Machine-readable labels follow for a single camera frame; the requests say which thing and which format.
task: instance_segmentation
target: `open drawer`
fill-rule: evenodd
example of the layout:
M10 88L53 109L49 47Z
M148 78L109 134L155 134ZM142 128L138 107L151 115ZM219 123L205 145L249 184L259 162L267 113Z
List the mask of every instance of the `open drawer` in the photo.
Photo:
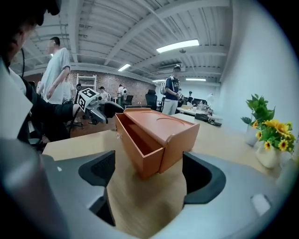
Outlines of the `open drawer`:
M164 147L125 114L116 114L116 128L139 176L145 179L158 172Z
M163 173L195 143L199 124L147 108L116 114L117 131L141 178Z

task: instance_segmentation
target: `white vase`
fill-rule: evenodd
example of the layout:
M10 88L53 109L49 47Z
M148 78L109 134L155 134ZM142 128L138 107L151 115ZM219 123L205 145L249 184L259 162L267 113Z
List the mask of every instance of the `white vase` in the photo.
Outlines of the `white vase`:
M279 164L281 151L271 146L270 149L265 149L264 144L256 151L257 159L266 168L272 169Z
M252 126L248 125L245 134L245 142L250 146L254 146L258 140L256 137L258 131L259 129L253 128Z

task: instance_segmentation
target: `ceiling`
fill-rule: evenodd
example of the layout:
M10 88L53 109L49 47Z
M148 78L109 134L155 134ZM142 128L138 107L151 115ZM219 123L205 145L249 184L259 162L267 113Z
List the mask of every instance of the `ceiling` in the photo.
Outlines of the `ceiling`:
M58 36L71 53L72 69L94 70L151 82L166 78L161 67L181 63L181 80L204 77L217 83L225 66L232 34L230 0L62 0L57 16L24 45L25 75L44 72L51 56L50 38ZM187 40L199 46L159 54L156 49ZM117 70L125 64L125 72ZM18 54L11 65L22 70Z

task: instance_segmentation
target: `ceiling light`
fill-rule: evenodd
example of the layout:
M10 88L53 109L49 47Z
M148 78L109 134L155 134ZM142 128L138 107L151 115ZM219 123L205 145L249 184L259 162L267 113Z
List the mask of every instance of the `ceiling light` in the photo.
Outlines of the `ceiling light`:
M183 48L183 47L192 47L192 46L199 46L199 41L198 40L191 40L191 41L186 41L186 42L178 42L172 45L168 45L166 47L161 47L158 48L157 51L159 53L169 51L169 50L174 50L178 48Z
M186 78L186 80L193 80L193 81L206 81L206 79L197 79L197 78Z
M131 65L130 64L125 64L123 67L121 67L118 71L123 71L125 70L126 68L130 67Z

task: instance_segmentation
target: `table surface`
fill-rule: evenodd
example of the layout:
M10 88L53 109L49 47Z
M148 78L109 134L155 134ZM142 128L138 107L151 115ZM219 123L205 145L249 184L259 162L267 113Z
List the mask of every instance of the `table surface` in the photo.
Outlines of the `table surface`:
M244 142L244 134L223 126L218 128L184 114L174 117L200 123L193 152L249 165L270 175L273 180L277 177L275 170L268 170L259 163L255 156L256 148ZM51 155L57 161L107 150L116 151L115 172L107 187L116 227L133 236L149 238L172 221L182 209L186 195L182 160L163 174L142 181L136 175L115 131L51 142L43 154Z

